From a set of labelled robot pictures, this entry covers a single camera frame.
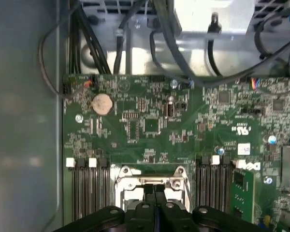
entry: metal bracket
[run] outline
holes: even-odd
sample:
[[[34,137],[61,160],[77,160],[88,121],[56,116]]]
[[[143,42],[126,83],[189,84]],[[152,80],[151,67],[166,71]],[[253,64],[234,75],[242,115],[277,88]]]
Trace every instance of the metal bracket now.
[[[133,175],[130,167],[123,166],[115,181],[115,205],[125,209],[126,201],[143,200],[145,184],[164,185],[168,201],[178,200],[188,211],[190,210],[190,183],[183,166],[178,166],[170,176]]]

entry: black connector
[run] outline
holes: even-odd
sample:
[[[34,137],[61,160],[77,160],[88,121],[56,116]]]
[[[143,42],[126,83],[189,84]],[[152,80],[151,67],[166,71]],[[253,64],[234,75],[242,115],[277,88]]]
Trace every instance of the black connector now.
[[[221,33],[221,25],[219,24],[217,13],[212,14],[212,21],[208,26],[207,33]]]
[[[219,24],[217,13],[212,14],[212,21],[208,27],[207,33],[221,33],[221,25]],[[207,55],[209,64],[212,67],[214,73],[217,76],[222,76],[214,60],[214,40],[209,40],[207,42]]]

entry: green circuit board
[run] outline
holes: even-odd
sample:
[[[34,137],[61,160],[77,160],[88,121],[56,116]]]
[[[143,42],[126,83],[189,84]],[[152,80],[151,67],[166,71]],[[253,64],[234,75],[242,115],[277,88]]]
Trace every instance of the green circuit board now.
[[[290,94],[281,98],[261,94],[250,82],[199,88],[174,85],[163,76],[139,75],[69,75],[65,91],[74,91],[88,80],[93,82],[91,87],[64,102],[64,159],[96,157],[107,160],[112,170],[125,164],[151,175],[172,172],[183,165],[196,205],[219,205],[198,191],[209,188],[206,194],[210,195],[221,188],[225,192],[220,197],[228,206],[221,206],[224,211],[256,224],[270,217],[267,227],[272,229],[280,210],[290,210],[288,188],[280,183],[281,148],[290,144]],[[290,90],[290,80],[262,79],[260,86],[283,92]],[[268,143],[269,136],[276,138],[275,144]],[[205,181],[206,167],[213,166],[213,156],[221,149],[230,169],[227,174],[211,169],[213,176],[208,183],[217,184],[210,188]],[[236,168],[238,160],[246,161],[246,170]],[[105,175],[110,178],[112,170]],[[238,183],[241,178],[234,176],[237,174],[243,176],[242,185]],[[66,168],[65,224],[75,218],[72,198],[79,193],[73,190],[73,178],[71,169]],[[221,185],[222,180],[230,183],[228,190]],[[110,196],[107,203],[112,204],[114,183],[110,178],[105,184]]]

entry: capacitor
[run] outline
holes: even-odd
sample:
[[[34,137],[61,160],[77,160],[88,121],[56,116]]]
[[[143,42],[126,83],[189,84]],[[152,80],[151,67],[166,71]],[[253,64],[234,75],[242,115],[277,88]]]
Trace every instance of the capacitor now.
[[[222,156],[222,155],[224,155],[224,148],[223,147],[221,147],[221,146],[216,146],[215,147],[215,153],[217,153],[218,155],[220,155],[220,156]]]
[[[274,135],[270,135],[269,138],[268,138],[268,140],[267,140],[267,142],[269,144],[276,144],[277,139],[276,139],[276,137]]]
[[[175,79],[173,79],[173,80],[170,82],[170,87],[171,87],[172,89],[176,89],[177,86],[178,86],[178,81],[175,80]]]

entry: cable clip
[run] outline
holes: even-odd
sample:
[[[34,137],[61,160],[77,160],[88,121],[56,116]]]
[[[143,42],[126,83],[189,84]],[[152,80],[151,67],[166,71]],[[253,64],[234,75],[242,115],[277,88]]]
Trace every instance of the cable clip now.
[[[116,37],[124,37],[125,36],[125,31],[124,31],[124,29],[116,28],[114,30],[114,35]]]
[[[221,25],[218,22],[218,14],[212,14],[211,24],[208,26],[207,33],[221,33]]]

